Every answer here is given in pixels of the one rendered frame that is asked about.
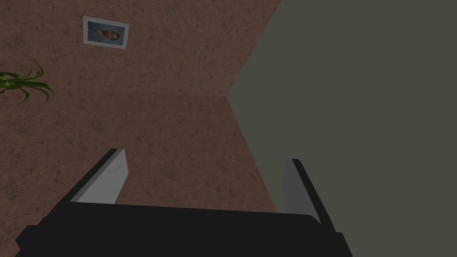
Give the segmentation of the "green leafy plant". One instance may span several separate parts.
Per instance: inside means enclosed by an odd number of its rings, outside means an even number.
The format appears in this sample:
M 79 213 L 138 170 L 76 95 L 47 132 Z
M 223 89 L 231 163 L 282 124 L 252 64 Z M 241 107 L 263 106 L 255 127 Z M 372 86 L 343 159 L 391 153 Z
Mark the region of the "green leafy plant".
M 39 78 L 44 76 L 45 72 L 35 59 L 32 60 L 38 67 L 38 70 L 34 76 L 32 76 L 33 65 L 30 66 L 28 74 L 23 76 L 17 73 L 0 71 L 0 95 L 6 91 L 22 91 L 25 96 L 18 105 L 26 102 L 30 97 L 30 93 L 26 90 L 26 88 L 42 92 L 46 96 L 45 103 L 47 103 L 50 98 L 50 92 L 53 94 L 53 96 L 55 96 L 55 92 L 49 86 L 49 84 L 37 81 Z

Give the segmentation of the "white framed wall picture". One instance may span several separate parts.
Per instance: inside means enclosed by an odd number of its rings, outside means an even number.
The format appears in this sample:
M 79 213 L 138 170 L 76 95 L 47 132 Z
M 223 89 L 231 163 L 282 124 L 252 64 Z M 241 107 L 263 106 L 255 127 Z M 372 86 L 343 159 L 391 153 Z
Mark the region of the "white framed wall picture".
M 127 48 L 129 24 L 83 16 L 83 43 L 116 49 Z

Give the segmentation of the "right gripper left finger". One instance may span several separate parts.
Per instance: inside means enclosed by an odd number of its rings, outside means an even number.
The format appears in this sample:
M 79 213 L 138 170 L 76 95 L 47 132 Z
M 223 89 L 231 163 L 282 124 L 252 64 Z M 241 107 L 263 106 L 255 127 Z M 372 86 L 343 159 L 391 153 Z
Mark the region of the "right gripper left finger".
M 114 204 L 129 174 L 124 149 L 110 149 L 59 201 Z

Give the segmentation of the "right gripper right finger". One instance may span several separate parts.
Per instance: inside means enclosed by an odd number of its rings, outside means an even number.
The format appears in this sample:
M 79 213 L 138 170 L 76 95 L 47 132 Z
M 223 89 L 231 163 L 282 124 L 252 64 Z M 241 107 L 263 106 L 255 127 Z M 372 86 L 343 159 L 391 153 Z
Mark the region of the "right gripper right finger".
M 336 232 L 317 190 L 299 159 L 289 158 L 285 161 L 283 197 L 286 213 L 309 215 L 316 219 L 325 230 Z

